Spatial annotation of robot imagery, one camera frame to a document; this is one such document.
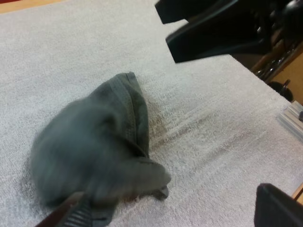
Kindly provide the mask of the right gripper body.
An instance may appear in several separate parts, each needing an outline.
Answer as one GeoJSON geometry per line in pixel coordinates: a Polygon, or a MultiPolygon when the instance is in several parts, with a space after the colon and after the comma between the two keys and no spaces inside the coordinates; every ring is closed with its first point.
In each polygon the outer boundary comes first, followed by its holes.
{"type": "Polygon", "coordinates": [[[237,46],[274,46],[279,40],[302,40],[301,0],[238,0],[237,46]]]}

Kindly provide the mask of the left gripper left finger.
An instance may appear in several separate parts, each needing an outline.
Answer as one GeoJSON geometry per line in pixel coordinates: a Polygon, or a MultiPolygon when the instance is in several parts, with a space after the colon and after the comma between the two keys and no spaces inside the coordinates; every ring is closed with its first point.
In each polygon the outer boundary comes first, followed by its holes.
{"type": "Polygon", "coordinates": [[[68,197],[42,220],[43,227],[92,227],[92,208],[83,192],[68,197]]]}

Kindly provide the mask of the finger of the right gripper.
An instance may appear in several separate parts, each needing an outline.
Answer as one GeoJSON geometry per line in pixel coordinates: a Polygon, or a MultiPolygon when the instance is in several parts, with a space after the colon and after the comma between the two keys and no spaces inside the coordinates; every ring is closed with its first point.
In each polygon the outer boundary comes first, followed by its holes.
{"type": "Polygon", "coordinates": [[[170,34],[166,43],[176,63],[272,49],[268,19],[261,9],[245,6],[222,6],[202,14],[170,34]]]}
{"type": "Polygon", "coordinates": [[[182,19],[190,23],[197,21],[205,24],[236,23],[240,16],[231,8],[227,8],[226,12],[219,12],[219,9],[231,2],[231,0],[159,0],[155,8],[163,24],[182,19]]]}

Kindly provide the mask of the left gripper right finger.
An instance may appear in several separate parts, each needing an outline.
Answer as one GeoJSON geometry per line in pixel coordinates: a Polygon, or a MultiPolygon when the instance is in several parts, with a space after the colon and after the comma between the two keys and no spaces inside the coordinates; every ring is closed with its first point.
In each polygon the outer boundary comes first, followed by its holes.
{"type": "Polygon", "coordinates": [[[301,227],[303,206],[270,183],[257,187],[254,214],[256,227],[301,227]]]}

